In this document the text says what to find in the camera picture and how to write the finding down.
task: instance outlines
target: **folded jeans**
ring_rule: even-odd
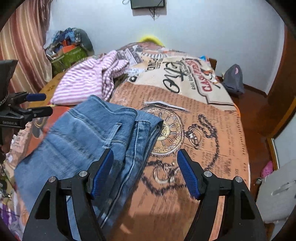
[[[90,96],[61,116],[38,148],[16,167],[16,183],[27,210],[32,210],[49,177],[65,179],[87,170],[110,148],[113,166],[102,193],[93,201],[98,222],[108,235],[142,174],[162,123],[152,114]],[[67,207],[73,238],[80,240],[71,198]]]

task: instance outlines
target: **curtain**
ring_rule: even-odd
[[[52,79],[43,45],[52,0],[25,0],[0,32],[0,59],[18,59],[9,92],[39,92]]]

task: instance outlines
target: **gray bag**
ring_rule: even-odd
[[[242,70],[238,64],[234,64],[225,72],[222,85],[229,94],[239,96],[244,93]]]

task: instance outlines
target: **pink and white striped garment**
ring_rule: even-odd
[[[56,105],[76,105],[90,95],[108,100],[114,89],[113,78],[124,73],[127,60],[119,60],[111,51],[100,59],[89,58],[70,68],[61,79],[50,102]]]

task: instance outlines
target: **bedsheet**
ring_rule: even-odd
[[[110,102],[153,113],[164,120],[164,125],[135,191],[113,230],[109,230],[108,239],[183,240],[198,201],[191,199],[184,185],[176,153],[185,148],[203,168],[228,179],[239,175],[250,187],[240,117],[230,96],[215,79],[207,58],[152,43],[126,45],[118,50],[118,57],[128,60],[129,68],[125,76],[115,80]],[[47,105],[63,75],[58,74],[43,88],[41,92],[47,94],[45,101],[30,107]],[[39,130],[37,134],[42,136],[46,123],[45,119],[28,123],[12,144],[4,163],[12,184],[14,168],[36,147],[36,143],[29,145],[36,135],[33,130]],[[7,186],[10,197],[0,201],[0,208],[4,209],[0,215],[8,214],[9,228],[21,240],[29,213],[19,193],[9,183]],[[220,198],[211,239],[218,234],[222,212]]]

